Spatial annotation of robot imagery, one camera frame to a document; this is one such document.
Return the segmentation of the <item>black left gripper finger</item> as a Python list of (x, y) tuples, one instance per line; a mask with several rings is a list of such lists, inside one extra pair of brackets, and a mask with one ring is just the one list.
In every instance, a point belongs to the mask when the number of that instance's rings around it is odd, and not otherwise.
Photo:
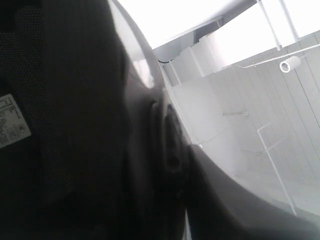
[(319, 228), (254, 195), (188, 146), (186, 210), (194, 240), (318, 240)]

